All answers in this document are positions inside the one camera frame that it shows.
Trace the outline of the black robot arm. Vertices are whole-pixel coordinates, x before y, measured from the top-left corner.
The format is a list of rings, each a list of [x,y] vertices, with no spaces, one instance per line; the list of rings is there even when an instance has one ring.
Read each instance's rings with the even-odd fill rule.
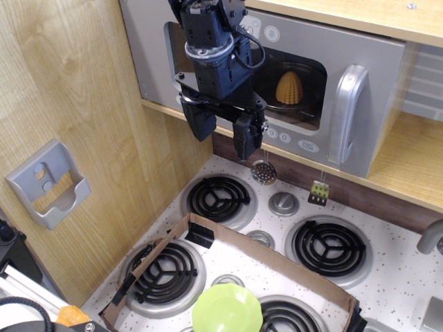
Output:
[[[203,141],[216,129],[217,119],[233,125],[239,160],[261,147],[266,102],[253,90],[251,44],[260,42],[242,27],[247,14],[243,1],[171,1],[170,7],[186,35],[186,56],[193,73],[179,72],[181,105],[195,137]]]

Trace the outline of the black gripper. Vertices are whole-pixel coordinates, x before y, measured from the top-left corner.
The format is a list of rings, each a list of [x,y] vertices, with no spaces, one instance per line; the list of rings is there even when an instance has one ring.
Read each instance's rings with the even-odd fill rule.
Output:
[[[229,34],[217,46],[184,46],[194,73],[178,72],[181,106],[198,141],[216,129],[216,117],[233,123],[234,146],[239,160],[247,160],[261,147],[266,102],[254,91],[253,71],[265,59],[261,43],[250,34]]]

